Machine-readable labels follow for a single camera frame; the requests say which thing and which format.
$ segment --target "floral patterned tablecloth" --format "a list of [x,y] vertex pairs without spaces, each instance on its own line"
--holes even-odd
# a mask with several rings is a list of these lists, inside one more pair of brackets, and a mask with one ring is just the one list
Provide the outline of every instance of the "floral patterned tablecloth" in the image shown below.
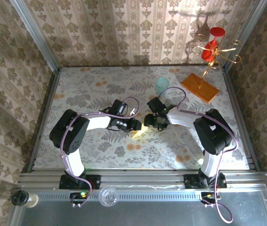
[[[170,86],[182,87],[180,82],[190,73],[202,75],[204,70],[204,66],[63,68],[34,167],[63,167],[60,151],[49,140],[49,133],[65,110],[96,112],[111,106],[115,99],[133,96],[141,105],[136,119],[143,122],[144,116],[150,113],[146,103],[156,95],[159,77],[166,77]],[[240,142],[239,150],[225,154],[221,168],[247,170],[248,163],[221,70],[210,70],[205,80],[218,88],[219,94],[207,104],[187,91],[181,108],[218,109]],[[171,89],[161,101],[166,105],[177,104],[182,98],[180,90]],[[130,111],[137,107],[133,100],[128,103]],[[162,132],[148,128],[144,133],[134,135],[107,129],[88,131],[80,146],[83,164],[87,168],[198,169],[202,163],[203,148],[194,129],[170,125]]]

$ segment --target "orange stand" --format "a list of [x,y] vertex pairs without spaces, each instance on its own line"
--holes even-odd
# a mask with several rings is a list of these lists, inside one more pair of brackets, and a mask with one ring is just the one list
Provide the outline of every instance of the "orange stand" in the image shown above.
[[193,73],[182,81],[181,85],[207,103],[209,103],[219,92],[214,86]]

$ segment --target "purple cable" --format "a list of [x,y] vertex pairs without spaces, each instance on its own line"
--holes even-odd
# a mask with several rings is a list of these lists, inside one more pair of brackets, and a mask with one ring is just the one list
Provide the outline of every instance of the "purple cable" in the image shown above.
[[180,104],[181,104],[182,102],[184,102],[184,100],[185,100],[186,97],[187,97],[186,92],[185,92],[182,88],[179,88],[179,87],[176,87],[176,86],[172,86],[172,87],[169,87],[169,88],[165,89],[163,92],[161,92],[160,95],[158,95],[158,98],[160,98],[160,96],[162,95],[162,93],[164,93],[164,92],[165,92],[166,90],[168,90],[168,89],[179,89],[180,91],[182,91],[182,92],[185,94],[185,97],[183,98],[183,100],[180,101],[180,102],[178,103],[178,105],[177,105],[177,110],[180,110]]
[[[225,125],[223,125],[220,121],[218,121],[218,120],[216,120],[216,119],[214,119],[214,118],[212,118],[212,117],[210,117],[210,116],[208,116],[208,115],[206,115],[206,114],[203,114],[203,113],[196,113],[196,112],[192,112],[192,111],[188,111],[188,110],[180,110],[180,112],[187,113],[187,114],[191,114],[191,115],[201,115],[201,116],[203,116],[203,117],[205,117],[205,118],[207,118],[207,119],[213,121],[214,123],[217,123],[217,124],[220,125],[226,132],[228,132],[229,135],[230,135],[230,136],[233,138],[233,140],[235,141],[235,144],[236,144],[235,147],[233,147],[232,149],[226,150],[226,151],[223,150],[223,151],[221,152],[221,156],[220,156],[219,163],[218,163],[218,165],[217,165],[217,170],[216,170],[216,171],[217,171],[217,173],[216,173],[216,178],[218,178],[218,176],[219,176],[219,167],[220,167],[220,164],[221,164],[221,162],[222,162],[222,156],[223,156],[224,153],[232,152],[232,151],[234,151],[234,150],[237,150],[237,148],[239,147],[239,143],[238,143],[237,138],[235,137],[235,135],[232,133],[232,131],[231,131],[228,127],[226,127]],[[227,224],[232,223],[233,220],[234,220],[234,217],[233,217],[231,211],[230,211],[226,206],[224,206],[224,205],[222,205],[222,204],[218,204],[218,202],[217,202],[217,180],[215,180],[215,183],[214,183],[214,200],[215,200],[216,208],[217,208],[217,211],[218,211],[218,213],[219,213],[220,218],[221,218],[225,223],[227,223]],[[229,211],[229,213],[230,213],[230,215],[231,215],[231,219],[230,219],[230,220],[226,220],[226,219],[223,217],[223,215],[221,214],[221,212],[220,212],[220,210],[219,210],[219,205],[220,205],[220,206],[223,206],[224,208],[226,208],[226,209]]]
[[83,114],[78,114],[77,116],[74,117],[74,119],[71,120],[71,122],[69,123],[69,125],[68,125],[66,131],[65,131],[64,134],[63,134],[62,140],[61,140],[61,142],[60,142],[60,151],[61,151],[61,155],[62,155],[62,159],[63,159],[63,164],[65,165],[65,168],[66,168],[67,172],[68,172],[72,177],[74,177],[75,179],[77,179],[77,180],[82,180],[82,181],[84,181],[85,183],[87,183],[87,184],[89,185],[89,194],[88,194],[88,197],[86,198],[86,200],[85,200],[84,202],[82,202],[82,203],[79,205],[79,207],[81,207],[83,204],[85,204],[86,201],[89,199],[90,194],[91,194],[91,192],[92,192],[92,185],[91,185],[91,183],[88,182],[87,180],[75,176],[75,175],[73,174],[73,172],[71,171],[71,168],[70,168],[70,166],[69,166],[68,161],[66,161],[66,159],[65,159],[65,158],[66,158],[66,154],[65,154],[65,152],[63,151],[63,144],[64,144],[64,140],[65,140],[66,137],[67,137],[68,131],[69,131],[69,129],[71,128],[71,126],[73,125],[73,123],[76,121],[76,119],[79,118],[79,117],[82,117],[82,116],[97,116],[97,115],[103,115],[103,116],[109,116],[109,117],[114,117],[114,118],[119,118],[119,119],[131,119],[131,118],[134,118],[134,117],[139,113],[139,110],[140,110],[140,103],[139,103],[138,99],[136,99],[135,97],[127,97],[127,98],[125,99],[125,101],[128,100],[128,99],[134,99],[134,100],[138,103],[138,109],[137,109],[137,112],[136,112],[135,114],[133,114],[133,115],[131,115],[131,116],[126,116],[126,117],[125,117],[125,116],[112,115],[112,114],[108,114],[108,113],[104,113],[104,112],[94,112],[94,113],[83,113]]

